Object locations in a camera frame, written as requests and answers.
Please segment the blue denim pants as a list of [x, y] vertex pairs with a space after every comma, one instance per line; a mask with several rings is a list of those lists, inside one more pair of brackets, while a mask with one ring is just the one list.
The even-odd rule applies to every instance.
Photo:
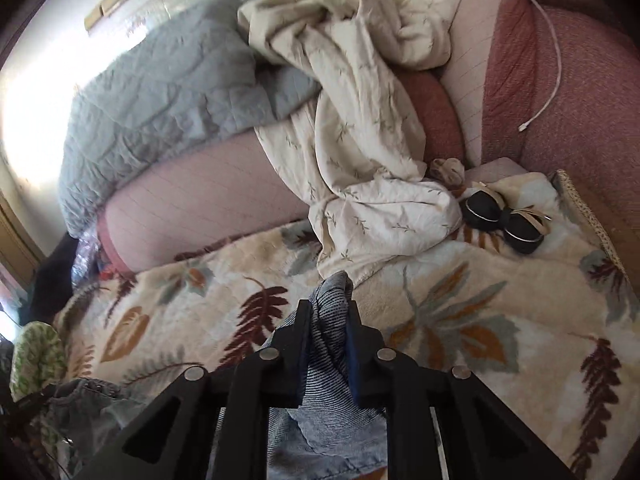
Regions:
[[[346, 320], [354, 285], [345, 272], [324, 280], [309, 296], [312, 307], [308, 370], [300, 408], [269, 416], [271, 479], [356, 479], [387, 465], [386, 419], [360, 410], [349, 391]], [[44, 415], [70, 439], [81, 465], [149, 404], [134, 390], [101, 379], [75, 379], [58, 387]]]

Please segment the black clothing pile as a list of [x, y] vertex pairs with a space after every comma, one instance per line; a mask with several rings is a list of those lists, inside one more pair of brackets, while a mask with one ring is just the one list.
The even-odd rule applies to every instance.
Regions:
[[72, 267], [78, 239], [65, 233], [52, 254], [38, 266], [32, 281], [28, 320], [51, 323], [73, 296]]

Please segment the leaf print fleece blanket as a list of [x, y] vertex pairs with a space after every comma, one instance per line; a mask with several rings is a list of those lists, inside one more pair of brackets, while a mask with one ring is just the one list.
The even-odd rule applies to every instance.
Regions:
[[[355, 287], [360, 316], [416, 362], [469, 367], [581, 479], [612, 479], [639, 437], [639, 232], [564, 171], [495, 183], [551, 217], [529, 256], [462, 226]], [[54, 325], [70, 377], [155, 396], [184, 368], [256, 350], [319, 284], [307, 222], [78, 294]]]

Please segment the pink quilted bolster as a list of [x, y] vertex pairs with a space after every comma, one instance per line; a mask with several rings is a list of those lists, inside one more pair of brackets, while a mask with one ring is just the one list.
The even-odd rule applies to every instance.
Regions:
[[136, 273], [307, 214], [248, 130], [145, 170], [107, 202], [98, 235], [114, 268]]

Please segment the small beige fabric item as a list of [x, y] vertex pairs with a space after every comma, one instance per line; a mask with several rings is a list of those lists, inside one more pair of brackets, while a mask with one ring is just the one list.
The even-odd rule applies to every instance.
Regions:
[[461, 188], [464, 185], [465, 168], [457, 158], [435, 158], [428, 166], [428, 175], [446, 188]]

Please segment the purple plastic bag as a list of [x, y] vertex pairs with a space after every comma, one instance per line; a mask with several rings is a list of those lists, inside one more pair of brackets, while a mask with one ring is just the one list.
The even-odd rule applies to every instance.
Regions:
[[70, 270], [73, 289], [99, 281], [110, 260], [96, 230], [88, 230], [78, 240], [75, 259]]

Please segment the cream floral sheet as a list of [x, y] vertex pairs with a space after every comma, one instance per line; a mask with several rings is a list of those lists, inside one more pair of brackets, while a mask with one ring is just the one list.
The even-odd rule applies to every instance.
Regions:
[[320, 93], [256, 134], [273, 169], [309, 208], [322, 276], [360, 284], [386, 262], [442, 242], [457, 201], [427, 180], [426, 136], [396, 67], [450, 58], [460, 0], [253, 0], [240, 25], [268, 61], [295, 67]]

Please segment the green patterned folded quilt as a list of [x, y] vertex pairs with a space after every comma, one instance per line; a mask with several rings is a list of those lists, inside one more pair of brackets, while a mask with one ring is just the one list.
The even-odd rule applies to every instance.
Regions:
[[55, 328], [43, 322], [30, 322], [14, 344], [10, 391], [17, 402], [25, 396], [58, 384], [65, 376], [67, 359]]

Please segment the grey quilted blanket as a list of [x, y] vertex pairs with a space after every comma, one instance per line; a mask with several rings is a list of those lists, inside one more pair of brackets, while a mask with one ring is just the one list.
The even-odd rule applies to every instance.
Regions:
[[58, 179], [66, 231], [80, 237], [114, 193], [150, 167], [280, 122], [317, 81], [266, 61], [238, 24], [242, 0], [203, 0], [152, 29], [80, 89]]

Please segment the red pink quilted headboard cushion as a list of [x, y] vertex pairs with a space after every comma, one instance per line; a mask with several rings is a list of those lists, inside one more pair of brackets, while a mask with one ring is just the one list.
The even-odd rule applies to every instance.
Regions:
[[462, 0], [449, 62], [401, 72], [426, 160], [564, 170], [639, 273], [639, 52], [603, 0]]

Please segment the wall light switch plate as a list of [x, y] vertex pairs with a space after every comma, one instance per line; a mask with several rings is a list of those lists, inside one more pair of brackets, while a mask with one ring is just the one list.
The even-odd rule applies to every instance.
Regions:
[[86, 32], [92, 32], [101, 22], [109, 18], [116, 10], [128, 0], [101, 0], [85, 17]]

